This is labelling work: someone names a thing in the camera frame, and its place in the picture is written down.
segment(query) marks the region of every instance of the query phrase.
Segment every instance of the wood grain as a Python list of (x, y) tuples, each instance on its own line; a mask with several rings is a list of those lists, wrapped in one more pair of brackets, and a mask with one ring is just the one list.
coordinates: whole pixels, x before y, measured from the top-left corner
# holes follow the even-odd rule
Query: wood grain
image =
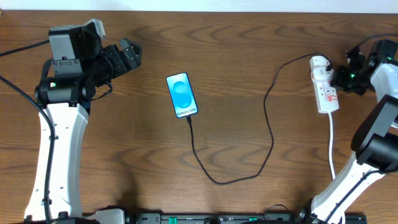
[[(115, 79), (113, 94), (92, 104), (81, 150), (85, 212), (107, 205), (183, 213), (262, 212), (274, 203), (299, 209), (330, 183), (328, 117), (317, 113), (308, 59), (285, 67), (267, 100), (275, 146), (263, 173), (224, 187), (192, 155), (188, 124), (175, 117), (165, 78), (189, 74), (200, 110), (192, 118), (198, 155), (216, 180), (227, 181), (255, 174), (269, 150), (262, 99), (284, 62), (319, 51), (337, 67), (367, 35), (398, 31), (393, 15), (6, 11), (0, 52), (91, 18), (103, 21), (103, 45), (127, 37), (144, 53), (141, 68)], [(0, 73), (33, 96), (51, 55), (44, 45), (2, 57)], [(35, 179), (39, 119), (3, 84), (0, 95), (0, 222), (20, 222)], [(372, 93), (339, 93), (339, 101), (337, 171), (376, 104)], [(369, 223), (397, 223), (397, 184), (396, 175), (383, 178), (349, 210), (364, 212)]]

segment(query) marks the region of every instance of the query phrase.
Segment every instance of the wooden table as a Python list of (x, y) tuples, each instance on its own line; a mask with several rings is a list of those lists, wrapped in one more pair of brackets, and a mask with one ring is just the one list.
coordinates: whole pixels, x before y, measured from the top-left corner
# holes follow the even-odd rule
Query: wooden table
[[(163, 212), (263, 212), (274, 203), (300, 209), (330, 183), (328, 116), (318, 114), (309, 58), (281, 71), (267, 100), (275, 137), (262, 174), (228, 186), (211, 183), (195, 160), (185, 119), (175, 117), (165, 78), (189, 74), (200, 112), (196, 147), (219, 181), (255, 174), (271, 145), (262, 99), (288, 60), (322, 52), (335, 68), (367, 35), (397, 32), (398, 16), (369, 14), (6, 11), (0, 52), (48, 38), (48, 29), (103, 21), (107, 39), (144, 49), (142, 66), (113, 80), (113, 94), (92, 103), (81, 149), (84, 212), (124, 205)], [(372, 42), (364, 46), (369, 50)], [(49, 45), (0, 58), (0, 73), (34, 95)], [(35, 179), (37, 111), (0, 85), (0, 219), (20, 222)], [(339, 93), (334, 158), (341, 170), (354, 132), (376, 105), (373, 93)], [(369, 223), (397, 223), (398, 178), (372, 185), (349, 208)]]

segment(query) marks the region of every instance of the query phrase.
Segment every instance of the white wall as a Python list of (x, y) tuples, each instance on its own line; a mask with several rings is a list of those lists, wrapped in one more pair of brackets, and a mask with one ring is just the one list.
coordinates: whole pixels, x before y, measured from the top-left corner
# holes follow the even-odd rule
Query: white wall
[(0, 9), (398, 13), (398, 0), (0, 0)]

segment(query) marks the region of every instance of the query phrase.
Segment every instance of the white cable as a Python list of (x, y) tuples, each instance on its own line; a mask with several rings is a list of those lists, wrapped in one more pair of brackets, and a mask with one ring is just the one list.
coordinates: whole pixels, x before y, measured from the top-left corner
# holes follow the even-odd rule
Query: white cable
[[(329, 166), (331, 178), (334, 180), (336, 178), (335, 167), (333, 166), (333, 118), (331, 117), (331, 112), (328, 112), (329, 115), (329, 127), (330, 127), (330, 139), (329, 139)], [(345, 214), (341, 214), (341, 224), (346, 223)]]

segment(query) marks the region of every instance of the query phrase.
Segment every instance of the power strip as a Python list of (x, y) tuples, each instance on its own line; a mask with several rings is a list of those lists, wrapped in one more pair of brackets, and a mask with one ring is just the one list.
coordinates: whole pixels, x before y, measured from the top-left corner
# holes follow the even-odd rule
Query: power strip
[(333, 69), (327, 71), (328, 65), (330, 62), (324, 56), (314, 56), (310, 60), (311, 79), (319, 113), (331, 113), (339, 108), (336, 89), (330, 86)]

